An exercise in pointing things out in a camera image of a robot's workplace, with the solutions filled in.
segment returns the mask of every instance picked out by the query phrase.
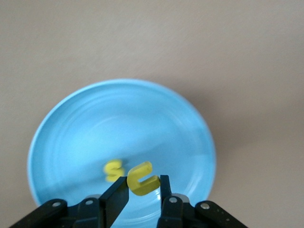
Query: beige table surface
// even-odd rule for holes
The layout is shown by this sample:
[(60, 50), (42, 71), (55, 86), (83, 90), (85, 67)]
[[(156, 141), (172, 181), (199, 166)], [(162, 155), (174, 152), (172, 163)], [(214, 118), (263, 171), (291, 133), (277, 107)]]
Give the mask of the beige table surface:
[(217, 148), (209, 199), (250, 228), (304, 217), (304, 1), (0, 2), (0, 227), (34, 204), (32, 136), (61, 99), (140, 78), (186, 97)]

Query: yellow letter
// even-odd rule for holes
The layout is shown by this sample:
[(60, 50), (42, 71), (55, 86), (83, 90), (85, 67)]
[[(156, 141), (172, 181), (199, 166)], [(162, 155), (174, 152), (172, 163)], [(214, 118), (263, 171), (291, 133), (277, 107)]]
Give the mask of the yellow letter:
[(124, 176), (122, 164), (123, 161), (119, 159), (108, 161), (104, 166), (104, 172), (108, 175), (105, 180), (108, 182), (115, 182), (119, 177)]
[(152, 164), (149, 161), (135, 166), (130, 169), (127, 177), (127, 184), (129, 189), (137, 196), (143, 196), (157, 189), (160, 185), (160, 179), (158, 176), (154, 175), (143, 182), (139, 182), (140, 178), (148, 175), (152, 172)]

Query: blue plate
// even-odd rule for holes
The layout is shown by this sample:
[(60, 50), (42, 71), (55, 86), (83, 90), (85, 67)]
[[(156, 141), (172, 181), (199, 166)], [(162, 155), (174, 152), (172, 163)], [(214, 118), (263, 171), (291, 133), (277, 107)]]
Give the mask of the blue plate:
[[(28, 181), (38, 205), (61, 198), (69, 206), (102, 194), (104, 165), (123, 160), (127, 172), (150, 161), (151, 175), (169, 175), (172, 192), (192, 205), (205, 200), (216, 167), (214, 143), (198, 111), (161, 85), (133, 79), (82, 88), (57, 104), (33, 138)], [(155, 228), (160, 190), (130, 200), (113, 227)]]

